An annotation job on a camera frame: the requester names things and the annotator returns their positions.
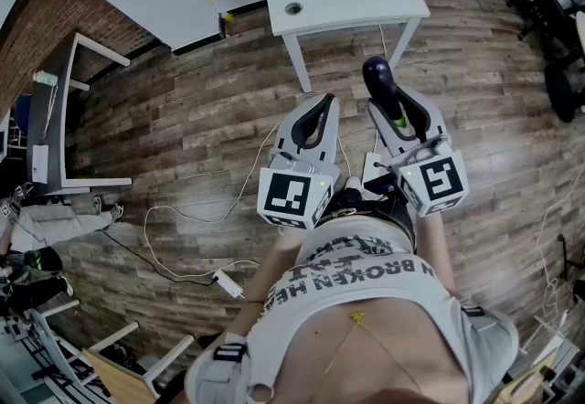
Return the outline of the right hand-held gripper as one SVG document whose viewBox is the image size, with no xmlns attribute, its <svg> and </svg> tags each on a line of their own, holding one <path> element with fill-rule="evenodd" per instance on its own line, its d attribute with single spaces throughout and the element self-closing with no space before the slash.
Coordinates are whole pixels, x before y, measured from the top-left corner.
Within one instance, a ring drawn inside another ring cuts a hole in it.
<svg viewBox="0 0 585 404">
<path fill-rule="evenodd" d="M 458 206 L 469 194 L 468 179 L 462 152 L 455 151 L 451 136 L 444 134 L 440 110 L 409 86 L 398 86 L 397 94 L 405 128 L 396 125 L 372 99 L 368 110 L 393 157 L 390 168 L 398 189 L 421 218 Z"/>
</svg>

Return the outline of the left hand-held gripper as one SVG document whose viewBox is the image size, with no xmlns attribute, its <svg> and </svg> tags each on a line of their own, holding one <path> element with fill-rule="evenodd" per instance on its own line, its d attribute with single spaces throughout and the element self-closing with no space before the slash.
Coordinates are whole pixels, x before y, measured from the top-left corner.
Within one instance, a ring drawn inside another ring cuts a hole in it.
<svg viewBox="0 0 585 404">
<path fill-rule="evenodd" d="M 314 96 L 282 120 L 278 150 L 304 150 L 318 160 L 334 160 L 340 101 L 332 93 Z M 334 194 L 337 165 L 276 152 L 260 171 L 257 212 L 268 223 L 312 230 Z"/>
</svg>

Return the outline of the person's left forearm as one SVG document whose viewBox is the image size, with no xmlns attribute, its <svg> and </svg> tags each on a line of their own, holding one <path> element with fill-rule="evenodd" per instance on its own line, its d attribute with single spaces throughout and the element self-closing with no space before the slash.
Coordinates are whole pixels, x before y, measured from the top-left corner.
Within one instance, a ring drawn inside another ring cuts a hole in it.
<svg viewBox="0 0 585 404">
<path fill-rule="evenodd" d="M 261 260 L 260 266 L 244 292 L 244 303 L 227 332 L 246 336 L 261 316 L 272 286 L 295 263 L 304 239 L 305 229 L 279 228 L 273 247 Z"/>
</svg>

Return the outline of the person's right forearm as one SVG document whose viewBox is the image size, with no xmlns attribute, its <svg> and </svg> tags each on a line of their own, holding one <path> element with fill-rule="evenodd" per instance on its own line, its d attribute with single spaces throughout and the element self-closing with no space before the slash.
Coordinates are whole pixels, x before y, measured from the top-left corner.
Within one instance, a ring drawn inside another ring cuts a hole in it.
<svg viewBox="0 0 585 404">
<path fill-rule="evenodd" d="M 416 217 L 417 255 L 432 269 L 442 286 L 456 297 L 454 274 L 441 213 Z"/>
</svg>

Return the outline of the white floor adapter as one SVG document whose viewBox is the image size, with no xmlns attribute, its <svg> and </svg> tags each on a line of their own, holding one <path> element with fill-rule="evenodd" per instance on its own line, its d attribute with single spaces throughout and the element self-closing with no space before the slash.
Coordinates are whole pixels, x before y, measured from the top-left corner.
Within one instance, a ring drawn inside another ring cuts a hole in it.
<svg viewBox="0 0 585 404">
<path fill-rule="evenodd" d="M 373 191 L 371 189 L 367 189 L 367 182 L 374 180 L 380 176 L 380 169 L 378 168 L 378 164 L 380 164 L 381 161 L 382 161 L 381 154 L 373 152 L 366 153 L 361 182 L 365 194 L 367 195 L 368 198 L 379 196 L 378 192 Z"/>
</svg>

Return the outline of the black shorts with belt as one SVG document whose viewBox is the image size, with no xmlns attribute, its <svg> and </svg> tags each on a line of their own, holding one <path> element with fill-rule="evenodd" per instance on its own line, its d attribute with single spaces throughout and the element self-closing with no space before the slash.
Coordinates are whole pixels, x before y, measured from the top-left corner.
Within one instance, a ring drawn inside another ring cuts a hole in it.
<svg viewBox="0 0 585 404">
<path fill-rule="evenodd" d="M 359 189 L 346 187 L 336 192 L 317 223 L 349 217 L 365 217 L 397 226 L 407 237 L 415 250 L 416 237 L 414 226 L 408 211 L 407 198 L 399 190 L 392 190 L 383 201 L 365 200 Z"/>
</svg>

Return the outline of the white printed shirt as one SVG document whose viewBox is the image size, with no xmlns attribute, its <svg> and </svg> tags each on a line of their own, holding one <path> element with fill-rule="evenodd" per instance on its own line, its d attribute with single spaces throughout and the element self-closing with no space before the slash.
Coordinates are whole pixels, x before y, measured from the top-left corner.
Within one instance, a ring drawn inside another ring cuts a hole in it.
<svg viewBox="0 0 585 404">
<path fill-rule="evenodd" d="M 189 368 L 188 404 L 288 404 L 275 392 L 302 324 L 328 307 L 381 299 L 423 309 L 468 380 L 470 404 L 484 404 L 516 359 L 516 327 L 504 314 L 451 296 L 415 248 L 394 224 L 365 217 L 310 232 L 249 333 L 226 331 Z"/>
</svg>

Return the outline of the white power strip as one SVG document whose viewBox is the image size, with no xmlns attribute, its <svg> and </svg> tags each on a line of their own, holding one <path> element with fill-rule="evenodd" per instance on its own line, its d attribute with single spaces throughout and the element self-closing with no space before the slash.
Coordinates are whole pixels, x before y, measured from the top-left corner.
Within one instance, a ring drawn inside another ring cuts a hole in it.
<svg viewBox="0 0 585 404">
<path fill-rule="evenodd" d="M 213 280 L 232 298 L 243 298 L 243 289 L 223 270 L 214 271 Z"/>
</svg>

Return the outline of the black tripod stand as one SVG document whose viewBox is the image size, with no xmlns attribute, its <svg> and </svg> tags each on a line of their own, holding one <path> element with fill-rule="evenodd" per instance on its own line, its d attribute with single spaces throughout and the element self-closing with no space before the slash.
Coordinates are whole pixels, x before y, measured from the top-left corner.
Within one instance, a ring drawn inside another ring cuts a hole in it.
<svg viewBox="0 0 585 404">
<path fill-rule="evenodd" d="M 564 282 L 569 281 L 569 267 L 576 268 L 578 271 L 585 272 L 585 247 L 584 254 L 580 262 L 570 260 L 568 258 L 567 242 L 563 234 L 558 235 L 558 241 L 561 243 L 563 250 L 563 271 L 562 278 Z M 572 297 L 574 303 L 579 301 L 585 302 L 585 280 L 576 280 L 572 284 Z"/>
</svg>

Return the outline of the person's bare chest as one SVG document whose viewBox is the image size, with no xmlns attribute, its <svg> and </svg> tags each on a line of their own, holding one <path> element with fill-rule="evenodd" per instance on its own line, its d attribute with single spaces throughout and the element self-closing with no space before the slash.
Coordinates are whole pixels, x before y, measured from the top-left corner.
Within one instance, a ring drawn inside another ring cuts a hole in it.
<svg viewBox="0 0 585 404">
<path fill-rule="evenodd" d="M 296 332 L 275 392 L 288 404 L 470 404 L 452 350 L 415 303 L 328 307 Z"/>
</svg>

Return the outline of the grey side table white legs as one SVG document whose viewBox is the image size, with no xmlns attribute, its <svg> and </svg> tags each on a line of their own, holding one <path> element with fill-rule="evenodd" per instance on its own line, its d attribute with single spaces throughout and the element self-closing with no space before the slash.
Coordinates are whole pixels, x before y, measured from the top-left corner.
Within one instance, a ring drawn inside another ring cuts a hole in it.
<svg viewBox="0 0 585 404">
<path fill-rule="evenodd" d="M 62 40 L 41 64 L 39 70 L 58 76 L 58 85 L 34 82 L 27 122 L 27 179 L 32 182 L 34 145 L 48 145 L 48 182 L 33 183 L 34 197 L 86 194 L 100 187 L 130 186 L 129 177 L 73 178 L 66 171 L 66 119 L 69 91 L 89 86 L 71 78 L 73 61 L 79 47 L 128 67 L 131 61 L 100 43 L 74 32 Z"/>
</svg>

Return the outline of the white device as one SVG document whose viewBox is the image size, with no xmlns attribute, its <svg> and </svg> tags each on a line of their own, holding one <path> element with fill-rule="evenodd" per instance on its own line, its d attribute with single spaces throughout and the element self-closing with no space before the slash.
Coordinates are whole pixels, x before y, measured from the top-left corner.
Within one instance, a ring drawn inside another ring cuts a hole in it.
<svg viewBox="0 0 585 404">
<path fill-rule="evenodd" d="M 32 182 L 45 185 L 48 182 L 48 145 L 34 145 L 32 152 Z"/>
</svg>

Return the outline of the wooden top white leg table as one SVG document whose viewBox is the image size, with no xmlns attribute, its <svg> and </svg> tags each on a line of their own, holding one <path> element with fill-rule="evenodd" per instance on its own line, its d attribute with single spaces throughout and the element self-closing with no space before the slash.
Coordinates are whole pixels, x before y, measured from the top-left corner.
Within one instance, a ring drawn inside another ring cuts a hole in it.
<svg viewBox="0 0 585 404">
<path fill-rule="evenodd" d="M 94 373 L 107 388 L 116 404 L 155 404 L 160 394 L 154 388 L 154 380 L 195 341 L 192 335 L 185 335 L 167 354 L 139 375 L 115 364 L 101 353 L 104 348 L 113 345 L 138 327 L 137 322 L 131 322 L 89 349 L 82 349 Z"/>
</svg>

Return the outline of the white metal rack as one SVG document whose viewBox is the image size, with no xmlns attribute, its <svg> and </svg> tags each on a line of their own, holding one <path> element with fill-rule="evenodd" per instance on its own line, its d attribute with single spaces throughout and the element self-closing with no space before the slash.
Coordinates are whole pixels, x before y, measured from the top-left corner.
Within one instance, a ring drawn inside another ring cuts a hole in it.
<svg viewBox="0 0 585 404">
<path fill-rule="evenodd" d="M 49 326 L 48 318 L 63 312 L 73 313 L 80 304 L 73 300 L 45 312 L 32 309 L 26 320 L 6 317 L 0 328 L 21 344 L 40 367 L 33 378 L 44 381 L 58 401 L 64 404 L 116 404 L 103 386 L 88 359 Z"/>
</svg>

